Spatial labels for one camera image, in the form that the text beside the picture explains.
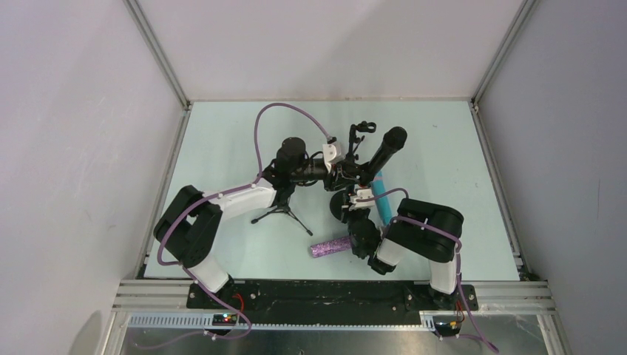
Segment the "black round base mic stand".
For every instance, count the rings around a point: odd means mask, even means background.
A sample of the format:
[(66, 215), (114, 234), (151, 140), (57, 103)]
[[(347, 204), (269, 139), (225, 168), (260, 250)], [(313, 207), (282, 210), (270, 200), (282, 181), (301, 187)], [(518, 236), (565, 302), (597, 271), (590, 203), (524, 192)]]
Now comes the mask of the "black round base mic stand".
[(341, 223), (342, 222), (342, 206), (348, 203), (348, 196), (354, 192), (353, 188), (346, 188), (333, 195), (330, 200), (329, 207), (331, 214)]

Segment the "tripod stand with shock mount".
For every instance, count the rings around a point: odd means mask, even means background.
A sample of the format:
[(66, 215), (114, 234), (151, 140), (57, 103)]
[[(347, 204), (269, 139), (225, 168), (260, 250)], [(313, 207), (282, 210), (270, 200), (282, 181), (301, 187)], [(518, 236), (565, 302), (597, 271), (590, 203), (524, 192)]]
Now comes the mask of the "tripod stand with shock mount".
[(271, 209), (268, 210), (265, 214), (262, 214), (259, 217), (252, 219), (251, 224), (256, 224), (260, 222), (261, 219), (268, 217), (271, 214), (285, 214), (298, 222), (298, 224), (303, 227), (303, 229), (309, 236), (313, 236), (314, 233), (307, 226), (305, 226), (305, 224), (293, 213), (291, 207), (289, 206), (291, 196), (293, 195), (295, 190), (295, 183), (279, 187), (274, 198), (274, 202), (271, 204)]

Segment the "purple glitter microphone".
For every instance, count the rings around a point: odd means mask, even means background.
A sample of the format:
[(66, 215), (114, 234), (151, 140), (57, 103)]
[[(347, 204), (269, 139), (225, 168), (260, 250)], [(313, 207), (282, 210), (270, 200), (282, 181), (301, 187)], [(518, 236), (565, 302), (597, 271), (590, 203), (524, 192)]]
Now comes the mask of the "purple glitter microphone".
[(310, 246), (310, 254), (314, 258), (318, 258), (348, 249), (351, 249), (350, 237), (345, 236)]

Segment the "black microphone orange end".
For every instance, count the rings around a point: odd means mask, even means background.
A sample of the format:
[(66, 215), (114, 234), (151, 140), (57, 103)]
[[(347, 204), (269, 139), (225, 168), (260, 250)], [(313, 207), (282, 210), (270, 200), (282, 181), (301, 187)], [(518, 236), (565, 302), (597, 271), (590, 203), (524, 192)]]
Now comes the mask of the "black microphone orange end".
[(395, 126), (387, 131), (373, 157), (367, 163), (362, 164), (359, 185), (368, 186), (389, 159), (404, 147), (406, 140), (407, 131), (400, 126)]

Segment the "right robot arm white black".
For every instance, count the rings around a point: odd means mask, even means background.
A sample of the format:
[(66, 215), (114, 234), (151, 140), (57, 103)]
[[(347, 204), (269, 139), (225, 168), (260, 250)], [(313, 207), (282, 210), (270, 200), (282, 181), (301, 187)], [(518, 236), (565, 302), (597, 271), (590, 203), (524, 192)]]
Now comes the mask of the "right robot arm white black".
[(430, 263), (429, 286), (434, 294), (457, 291), (464, 216), (456, 209), (404, 198), (382, 231), (369, 218), (369, 206), (336, 203), (331, 211), (347, 226), (353, 254), (366, 259), (378, 274), (393, 272), (405, 256), (414, 253)]

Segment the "blue toy microphone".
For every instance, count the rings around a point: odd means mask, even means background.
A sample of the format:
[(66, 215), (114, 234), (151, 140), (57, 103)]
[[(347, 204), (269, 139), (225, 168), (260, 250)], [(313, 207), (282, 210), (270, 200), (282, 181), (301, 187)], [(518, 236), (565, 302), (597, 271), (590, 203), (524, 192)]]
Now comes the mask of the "blue toy microphone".
[[(371, 189), (372, 193), (374, 193), (375, 196), (383, 195), (387, 191), (384, 186), (383, 177), (381, 175), (377, 175), (374, 178), (373, 182), (371, 183)], [(375, 203), (382, 224), (386, 226), (393, 217), (389, 200), (387, 196), (384, 196), (375, 200)]]

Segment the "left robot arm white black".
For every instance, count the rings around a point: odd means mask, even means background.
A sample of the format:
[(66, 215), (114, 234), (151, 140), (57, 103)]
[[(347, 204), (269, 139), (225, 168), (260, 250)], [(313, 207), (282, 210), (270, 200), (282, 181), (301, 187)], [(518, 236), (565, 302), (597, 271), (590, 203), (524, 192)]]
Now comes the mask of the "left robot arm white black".
[(213, 294), (220, 292), (232, 280), (211, 251), (221, 222), (260, 209), (268, 214), (287, 212), (296, 187), (318, 181), (328, 192), (369, 187), (381, 170), (382, 155), (376, 153), (368, 162), (358, 164), (353, 151), (344, 155), (340, 148), (331, 138), (322, 151), (309, 155), (304, 140), (290, 137), (251, 183), (212, 195), (192, 185), (184, 186), (153, 229), (159, 243), (158, 263), (167, 264), (163, 253), (168, 251), (173, 263), (202, 288)]

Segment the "tripod stand with clip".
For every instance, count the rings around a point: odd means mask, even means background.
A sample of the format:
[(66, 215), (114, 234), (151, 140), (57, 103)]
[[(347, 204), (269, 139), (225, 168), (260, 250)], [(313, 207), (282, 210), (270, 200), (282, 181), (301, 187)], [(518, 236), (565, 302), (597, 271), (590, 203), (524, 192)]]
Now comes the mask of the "tripod stand with clip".
[(376, 127), (376, 123), (367, 121), (362, 121), (358, 124), (352, 124), (350, 126), (348, 152), (345, 155), (347, 160), (355, 162), (359, 159), (356, 154), (356, 150), (359, 148), (360, 143), (365, 139), (365, 136), (359, 135), (359, 133), (374, 133), (376, 131)]

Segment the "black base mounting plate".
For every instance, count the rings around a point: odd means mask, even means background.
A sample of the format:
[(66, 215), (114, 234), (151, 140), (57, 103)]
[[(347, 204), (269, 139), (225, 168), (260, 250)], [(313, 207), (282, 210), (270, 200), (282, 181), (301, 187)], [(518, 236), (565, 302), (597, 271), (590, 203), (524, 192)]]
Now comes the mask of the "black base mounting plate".
[(188, 309), (219, 309), (223, 302), (258, 325), (418, 325), (421, 311), (479, 308), (475, 288), (463, 285), (450, 296), (414, 281), (235, 280), (213, 300), (192, 284)]

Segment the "aluminium frame rail front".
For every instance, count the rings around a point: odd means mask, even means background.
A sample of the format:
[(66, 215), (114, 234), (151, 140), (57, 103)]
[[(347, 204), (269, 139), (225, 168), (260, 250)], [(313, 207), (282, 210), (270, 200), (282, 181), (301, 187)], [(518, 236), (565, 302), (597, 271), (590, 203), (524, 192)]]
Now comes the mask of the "aluminium frame rail front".
[(477, 316), (554, 315), (546, 282), (470, 281), (451, 297), (437, 297), (420, 281), (235, 280), (213, 300), (190, 280), (125, 280), (116, 311), (145, 312), (159, 322), (167, 313), (205, 313), (205, 325), (225, 327), (223, 303), (244, 313), (255, 328), (426, 328), (428, 316), (452, 316), (457, 305)]

